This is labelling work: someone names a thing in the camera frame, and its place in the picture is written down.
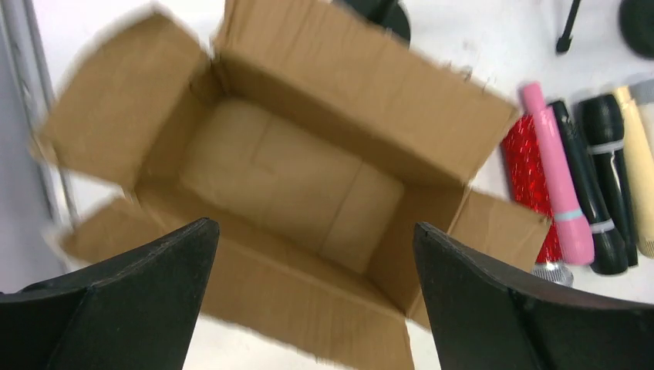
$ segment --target cardboard box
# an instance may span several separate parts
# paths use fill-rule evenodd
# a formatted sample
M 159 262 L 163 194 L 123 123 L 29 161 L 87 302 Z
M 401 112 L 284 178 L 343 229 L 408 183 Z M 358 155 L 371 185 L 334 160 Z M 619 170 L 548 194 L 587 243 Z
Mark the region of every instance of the cardboard box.
M 128 197 L 63 248 L 97 262 L 209 216 L 205 313 L 354 368 L 413 368 L 404 319 L 429 324 L 413 225 L 525 270 L 547 232 L 465 186 L 515 108 L 336 5 L 226 2 L 214 58 L 155 12 L 79 64 L 38 151 Z

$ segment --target glittery red microphone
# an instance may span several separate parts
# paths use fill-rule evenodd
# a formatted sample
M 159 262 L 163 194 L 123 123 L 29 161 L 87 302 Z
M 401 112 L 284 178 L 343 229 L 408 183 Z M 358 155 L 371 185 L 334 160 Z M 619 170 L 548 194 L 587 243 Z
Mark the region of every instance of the glittery red microphone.
M 529 115 L 521 117 L 502 141 L 502 147 L 515 201 L 552 218 L 534 119 Z M 572 286 L 572 272 L 562 259 L 556 226 L 552 223 L 531 273 L 553 283 Z

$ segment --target white surface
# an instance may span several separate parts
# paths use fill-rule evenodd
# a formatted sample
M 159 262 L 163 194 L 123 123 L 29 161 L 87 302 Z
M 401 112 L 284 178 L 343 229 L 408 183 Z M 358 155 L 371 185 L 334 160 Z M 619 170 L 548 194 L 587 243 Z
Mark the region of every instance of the white surface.
M 34 0 L 39 26 L 56 88 L 65 83 L 71 62 L 98 32 L 144 0 L 82 2 Z M 223 2 L 162 0 L 195 31 L 205 45 L 222 18 Z M 475 79 L 510 99 L 517 87 L 539 80 L 549 96 L 579 100 L 612 86 L 654 76 L 652 64 L 633 56 L 622 44 L 616 24 L 619 0 L 583 2 L 571 51 L 554 54 L 555 41 L 565 23 L 571 0 L 405 0 L 409 10 L 414 50 L 439 64 L 472 67 Z M 473 185 L 507 197 L 499 152 L 479 172 Z M 88 214 L 116 188 L 92 180 L 73 181 L 75 201 Z M 620 277 L 599 277 L 575 268 L 575 287 L 598 294 L 654 303 L 654 262 L 644 257 L 640 266 Z M 416 368 L 440 368 L 430 335 L 409 325 Z M 197 325 L 185 365 L 190 369 L 326 369 L 311 356 L 271 343 L 238 328 L 202 318 Z

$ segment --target light blue band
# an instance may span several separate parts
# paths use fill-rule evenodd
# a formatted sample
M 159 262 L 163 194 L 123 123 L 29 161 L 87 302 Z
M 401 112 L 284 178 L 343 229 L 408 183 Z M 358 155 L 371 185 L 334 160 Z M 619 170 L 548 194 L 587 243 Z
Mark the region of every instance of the light blue band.
M 582 212 L 581 208 L 577 208 L 576 210 L 569 210 L 568 212 L 561 212 L 559 214 L 555 214 L 554 221 L 556 222 L 571 221 L 579 217 L 584 217 L 584 213 Z

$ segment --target gold microphone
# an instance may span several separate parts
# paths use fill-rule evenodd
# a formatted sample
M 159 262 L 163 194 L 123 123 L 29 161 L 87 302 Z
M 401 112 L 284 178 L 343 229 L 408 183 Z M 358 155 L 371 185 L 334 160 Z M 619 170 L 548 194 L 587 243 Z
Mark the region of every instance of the gold microphone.
M 638 249 L 645 256 L 654 257 L 654 158 L 629 87 L 617 88 L 613 95 L 625 122 L 625 161 L 639 235 Z

